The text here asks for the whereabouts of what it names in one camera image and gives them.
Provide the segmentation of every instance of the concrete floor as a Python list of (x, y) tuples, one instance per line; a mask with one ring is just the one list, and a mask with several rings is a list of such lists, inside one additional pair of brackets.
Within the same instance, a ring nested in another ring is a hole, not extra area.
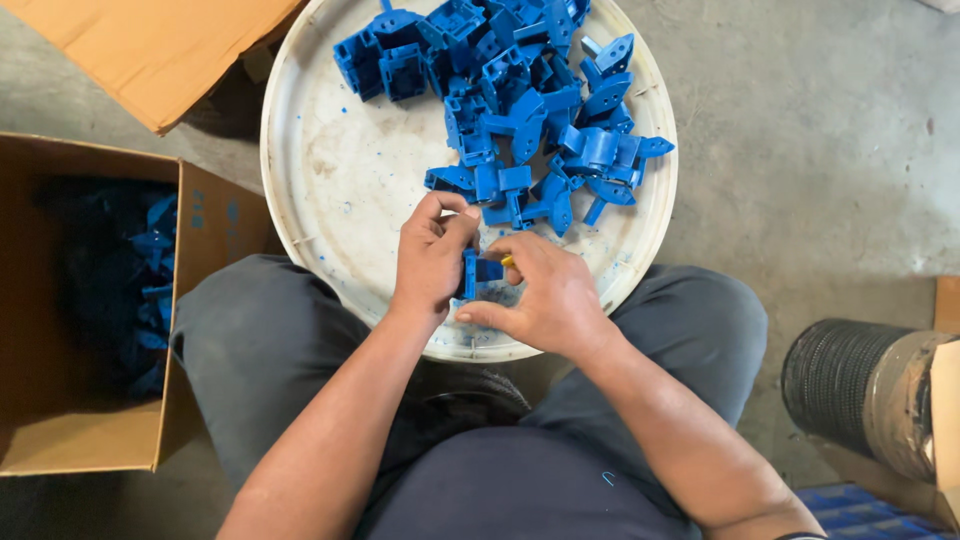
[[(769, 347), (740, 431), (791, 485), (832, 481), (793, 435), (780, 365), (824, 317), (928, 328), (931, 277), (960, 269), (960, 15), (912, 0), (621, 6), (663, 72), (683, 156), (658, 259), (756, 291)], [(182, 156), (259, 190), (254, 145), (186, 126), (155, 137), (2, 10), (0, 130)], [(21, 480), (0, 493), (24, 486), (43, 494), (25, 524), (35, 537), (209, 538), (229, 504), (205, 440), (154, 476)]]

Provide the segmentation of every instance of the black mesh roll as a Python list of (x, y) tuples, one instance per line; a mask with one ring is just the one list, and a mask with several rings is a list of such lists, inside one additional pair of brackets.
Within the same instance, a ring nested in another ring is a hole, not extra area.
[(826, 319), (793, 342), (783, 362), (783, 402), (797, 426), (867, 457), (863, 429), (870, 376), (884, 351), (914, 330)]

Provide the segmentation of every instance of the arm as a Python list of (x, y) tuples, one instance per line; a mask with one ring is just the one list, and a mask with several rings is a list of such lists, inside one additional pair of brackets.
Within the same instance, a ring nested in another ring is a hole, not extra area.
[(763, 456), (623, 337), (601, 309), (581, 258), (530, 233), (498, 240), (491, 251), (513, 255), (516, 269), (507, 278), (526, 281), (527, 289), (514, 308), (474, 302), (457, 311), (457, 320), (501, 329), (581, 368), (707, 538), (823, 533)]
[[(442, 218), (443, 209), (462, 213)], [(386, 315), (253, 469), (218, 538), (350, 538), (403, 390), (449, 311), (479, 216), (460, 195), (424, 197), (400, 231)]]

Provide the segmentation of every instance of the dark gray pants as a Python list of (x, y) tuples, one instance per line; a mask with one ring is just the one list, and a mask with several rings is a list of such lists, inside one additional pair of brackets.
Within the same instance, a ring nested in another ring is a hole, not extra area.
[[(749, 287), (703, 268), (655, 265), (611, 319), (634, 346), (736, 425), (766, 348), (766, 313)], [(245, 258), (178, 301), (174, 358), (186, 369), (235, 487), (369, 332), (326, 283), (283, 257)], [(578, 441), (665, 514), (683, 517), (619, 416), (580, 370), (551, 388), (521, 425)], [(372, 501), (460, 429), (404, 397)]]

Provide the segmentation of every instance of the white round tray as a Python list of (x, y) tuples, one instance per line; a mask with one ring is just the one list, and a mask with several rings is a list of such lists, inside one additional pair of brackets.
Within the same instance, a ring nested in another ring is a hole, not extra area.
[[(440, 0), (394, 2), (395, 8), (428, 14)], [(432, 92), (390, 103), (380, 95), (367, 103), (353, 94), (333, 61), (333, 45), (380, 13), (378, 0), (312, 0), (283, 41), (267, 84), (260, 134), (260, 165), (267, 204), (290, 258), (329, 283), (341, 302), (373, 326), (386, 312), (396, 279), (400, 225), (427, 189), (426, 169), (456, 164), (447, 148), (444, 104)], [(650, 50), (612, 0), (593, 0), (584, 27), (574, 35), (570, 65), (579, 74), (588, 35), (601, 45), (633, 33), (630, 70), (636, 75), (626, 103), (634, 135), (661, 135), (677, 142), (670, 98)], [(536, 233), (581, 255), (596, 280), (609, 314), (649, 268), (666, 233), (677, 187), (678, 151), (647, 162), (636, 206), (607, 205), (596, 226), (578, 221), (592, 197), (584, 187), (572, 198), (574, 224), (557, 238), (546, 223)], [(534, 178), (547, 170), (531, 160)], [(481, 247), (511, 234), (506, 226), (481, 226)], [(488, 282), (478, 298), (505, 305), (521, 287)], [(524, 358), (539, 351), (500, 331), (453, 321), (440, 326), (426, 356), (464, 362)]]

